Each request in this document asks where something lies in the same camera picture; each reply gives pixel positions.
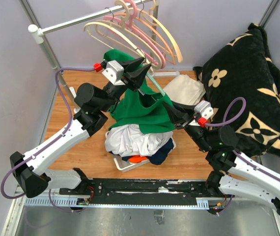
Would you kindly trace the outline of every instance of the black pillow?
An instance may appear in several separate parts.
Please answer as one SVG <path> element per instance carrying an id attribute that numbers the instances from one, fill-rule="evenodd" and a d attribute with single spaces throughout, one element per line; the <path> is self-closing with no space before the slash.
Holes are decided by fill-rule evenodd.
<path id="1" fill-rule="evenodd" d="M 265 30 L 251 24 L 194 71 L 214 108 L 211 122 L 222 122 L 230 102 L 244 97 L 244 113 L 230 124 L 240 139 L 237 148 L 248 156 L 267 152 L 280 157 L 280 71 L 271 61 Z M 241 106 L 241 101 L 236 102 L 227 119 Z"/>

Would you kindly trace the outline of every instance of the clothing rack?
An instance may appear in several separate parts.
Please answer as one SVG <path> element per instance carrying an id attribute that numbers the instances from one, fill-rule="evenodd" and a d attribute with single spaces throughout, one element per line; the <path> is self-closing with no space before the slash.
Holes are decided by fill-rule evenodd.
<path id="1" fill-rule="evenodd" d="M 136 0 L 135 4 L 136 5 L 140 5 L 140 4 L 144 4 L 146 2 L 149 2 L 152 0 Z M 157 16 L 158 14 L 158 0 L 156 1 L 157 7 L 154 9 L 153 11 L 153 15 Z M 32 34 L 35 42 L 37 44 L 40 45 L 40 47 L 42 48 L 42 50 L 44 51 L 47 59 L 49 60 L 49 62 L 52 65 L 52 68 L 54 70 L 59 70 L 60 69 L 60 65 L 57 61 L 56 56 L 54 55 L 48 41 L 45 38 L 45 35 L 57 30 L 61 30 L 64 29 L 66 27 L 69 26 L 74 26 L 76 24 L 82 23 L 82 22 L 86 22 L 89 20 L 93 20 L 97 17 L 101 17 L 101 16 L 105 16 L 108 14 L 112 14 L 112 12 L 117 12 L 120 10 L 123 10 L 124 8 L 122 6 L 113 6 L 110 8 L 105 8 L 104 10 L 98 11 L 98 12 L 94 12 L 92 14 L 89 14 L 87 16 L 83 16 L 83 17 L 79 17 L 77 19 L 71 20 L 71 21 L 67 21 L 61 24 L 57 24 L 54 26 L 50 26 L 50 27 L 46 27 L 46 28 L 39 28 L 37 25 L 38 21 L 31 9 L 31 6 L 29 5 L 27 0 L 20 0 L 20 3 L 22 5 L 22 7 L 24 8 L 25 12 L 27 13 L 27 15 L 29 16 L 29 19 L 33 22 L 32 25 L 29 25 L 28 27 L 28 31 Z M 71 102 L 74 104 L 75 109 L 79 110 L 80 107 L 75 103 L 74 98 L 75 98 L 75 91 L 73 88 L 68 87 L 67 83 L 65 82 L 65 79 L 63 78 L 63 76 L 61 74 L 59 74 L 59 83 L 61 86 L 63 86 L 67 96 L 70 98 Z"/>

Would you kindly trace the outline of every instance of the white cloth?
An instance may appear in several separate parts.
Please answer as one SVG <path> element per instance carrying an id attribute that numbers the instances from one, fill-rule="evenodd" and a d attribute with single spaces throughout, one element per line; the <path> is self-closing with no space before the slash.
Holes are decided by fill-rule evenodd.
<path id="1" fill-rule="evenodd" d="M 178 75 L 163 90 L 173 102 L 185 105 L 198 104 L 205 94 L 203 84 L 188 75 Z"/>
<path id="2" fill-rule="evenodd" d="M 143 134 L 138 124 L 127 124 L 106 132 L 105 149 L 115 155 L 152 156 L 164 146 L 173 132 Z"/>

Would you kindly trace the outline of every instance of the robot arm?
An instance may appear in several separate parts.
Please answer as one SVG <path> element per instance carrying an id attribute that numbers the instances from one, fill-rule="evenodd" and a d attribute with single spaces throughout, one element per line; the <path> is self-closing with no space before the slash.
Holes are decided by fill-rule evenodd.
<path id="1" fill-rule="evenodd" d="M 87 187 L 87 178 L 78 168 L 69 171 L 49 170 L 49 166 L 77 143 L 91 137 L 107 121 L 103 112 L 120 101 L 127 90 L 140 91 L 151 65 L 136 70 L 144 58 L 132 61 L 104 61 L 96 64 L 96 71 L 104 69 L 109 80 L 103 89 L 84 83 L 79 86 L 75 102 L 80 110 L 73 120 L 60 131 L 34 149 L 10 156 L 13 175 L 28 198 L 33 198 L 49 188 L 69 188 L 80 193 Z M 17 168 L 19 163 L 27 161 Z"/>
<path id="2" fill-rule="evenodd" d="M 174 107 L 166 103 L 164 106 L 175 127 L 185 129 L 199 149 L 208 152 L 206 160 L 214 169 L 206 181 L 211 195 L 248 198 L 276 209 L 280 215 L 280 174 L 258 164 L 244 153 L 237 153 L 238 138 L 230 126 L 212 130 L 205 128 L 213 114 L 209 102 L 202 101 L 197 106 L 176 103 Z M 234 179 L 228 173 L 247 180 Z"/>

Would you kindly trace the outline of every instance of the white pipe joint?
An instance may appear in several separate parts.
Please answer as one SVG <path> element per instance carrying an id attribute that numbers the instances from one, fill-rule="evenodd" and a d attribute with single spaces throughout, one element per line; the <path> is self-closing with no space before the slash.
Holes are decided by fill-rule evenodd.
<path id="1" fill-rule="evenodd" d="M 41 44 L 44 42 L 44 39 L 42 37 L 44 34 L 41 32 L 41 28 L 37 27 L 36 25 L 29 25 L 28 31 L 32 34 L 37 44 Z"/>

